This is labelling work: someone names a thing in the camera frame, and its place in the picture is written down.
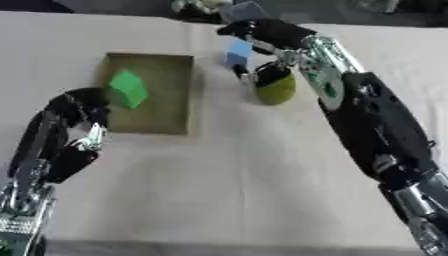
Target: green block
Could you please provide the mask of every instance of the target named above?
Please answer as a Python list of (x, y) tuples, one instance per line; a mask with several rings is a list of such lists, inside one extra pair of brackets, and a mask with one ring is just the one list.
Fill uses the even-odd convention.
[(148, 98), (143, 80), (129, 72), (122, 71), (117, 73), (110, 81), (114, 97), (130, 109), (137, 108)]

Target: green ball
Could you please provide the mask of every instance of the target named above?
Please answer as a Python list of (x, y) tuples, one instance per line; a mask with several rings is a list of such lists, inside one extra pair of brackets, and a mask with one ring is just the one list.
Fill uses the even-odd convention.
[(290, 100), (296, 92), (294, 75), (288, 76), (266, 86), (255, 88), (255, 94), (265, 105), (278, 105)]

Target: blue cube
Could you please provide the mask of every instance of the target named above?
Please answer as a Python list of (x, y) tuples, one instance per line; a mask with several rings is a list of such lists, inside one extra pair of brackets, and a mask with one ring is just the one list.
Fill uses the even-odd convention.
[(243, 40), (235, 40), (226, 55), (225, 64), (229, 68), (235, 65), (246, 66), (251, 54), (252, 44)]

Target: white table surface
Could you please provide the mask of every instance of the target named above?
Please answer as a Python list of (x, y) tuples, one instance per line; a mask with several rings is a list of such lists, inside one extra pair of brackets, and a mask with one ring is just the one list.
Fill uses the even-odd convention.
[[(438, 139), (446, 168), (448, 31), (309, 26), (339, 38), (409, 104)], [(106, 52), (194, 55), (204, 85), (192, 134), (111, 134), (94, 165), (58, 186), (50, 238), (414, 247), (375, 182), (338, 143), (303, 79), (290, 102), (255, 104), (221, 66), (231, 39), (216, 36), (214, 27), (0, 12), (0, 33), (5, 164), (30, 118), (53, 96), (90, 86)]]

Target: robotic arm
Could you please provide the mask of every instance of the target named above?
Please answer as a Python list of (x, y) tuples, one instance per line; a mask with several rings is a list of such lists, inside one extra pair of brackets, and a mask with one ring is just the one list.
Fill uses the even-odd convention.
[(276, 60), (234, 72), (251, 86), (298, 66), (342, 145), (430, 256), (448, 255), (448, 177), (432, 159), (425, 132), (400, 99), (334, 38), (280, 20), (239, 21), (218, 30)]
[[(0, 195), (0, 255), (43, 256), (43, 227), (54, 207), (54, 186), (98, 158), (106, 132), (107, 102), (102, 89), (69, 91), (54, 98), (28, 125), (8, 169)], [(68, 142), (67, 129), (91, 125)]]

